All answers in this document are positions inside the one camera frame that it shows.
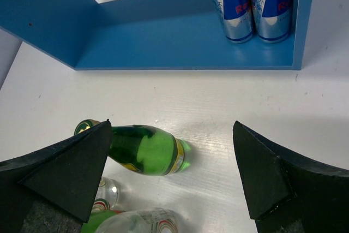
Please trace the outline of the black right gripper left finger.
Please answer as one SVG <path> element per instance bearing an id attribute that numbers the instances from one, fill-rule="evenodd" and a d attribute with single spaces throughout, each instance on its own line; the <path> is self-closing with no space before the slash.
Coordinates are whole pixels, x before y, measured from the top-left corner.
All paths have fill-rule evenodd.
<path id="1" fill-rule="evenodd" d="M 1 162 L 1 232 L 81 232 L 112 138 L 110 121 Z"/>

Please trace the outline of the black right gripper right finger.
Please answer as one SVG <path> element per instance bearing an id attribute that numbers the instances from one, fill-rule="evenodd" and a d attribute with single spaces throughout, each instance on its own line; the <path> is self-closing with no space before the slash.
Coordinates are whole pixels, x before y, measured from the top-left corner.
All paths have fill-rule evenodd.
<path id="1" fill-rule="evenodd" d="M 238 121 L 233 146 L 258 232 L 348 232 L 348 170 L 289 150 Z"/>

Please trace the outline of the clear glass bottle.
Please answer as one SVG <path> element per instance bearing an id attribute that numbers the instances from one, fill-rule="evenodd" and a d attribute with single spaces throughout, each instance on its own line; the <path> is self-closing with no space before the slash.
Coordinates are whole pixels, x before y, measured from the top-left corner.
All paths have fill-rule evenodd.
<path id="1" fill-rule="evenodd" d="M 106 219 L 95 232 L 179 232 L 175 214 L 163 208 L 128 211 Z"/>
<path id="2" fill-rule="evenodd" d="M 119 197 L 118 184 L 115 180 L 102 176 L 95 201 L 102 202 L 108 208 L 114 208 L 117 205 Z"/>

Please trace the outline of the green bottle gold cap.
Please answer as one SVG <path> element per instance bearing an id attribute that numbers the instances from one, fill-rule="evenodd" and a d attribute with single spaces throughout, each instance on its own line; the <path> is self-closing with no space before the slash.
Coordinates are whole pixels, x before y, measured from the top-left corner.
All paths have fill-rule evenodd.
<path id="1" fill-rule="evenodd" d="M 124 168 L 147 176 L 165 176 L 191 165 L 190 145 L 147 125 L 112 127 L 108 156 Z"/>

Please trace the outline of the green bottle red label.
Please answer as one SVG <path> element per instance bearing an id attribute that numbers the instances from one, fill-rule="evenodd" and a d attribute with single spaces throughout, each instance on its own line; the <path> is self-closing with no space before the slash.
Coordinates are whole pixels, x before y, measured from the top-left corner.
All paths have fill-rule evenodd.
<path id="1" fill-rule="evenodd" d="M 99 198 L 94 201 L 91 215 L 87 223 L 84 223 L 81 229 L 81 233 L 95 232 L 98 226 L 106 219 L 115 216 L 116 214 L 123 213 L 122 210 L 110 209 L 110 204 L 107 200 Z"/>

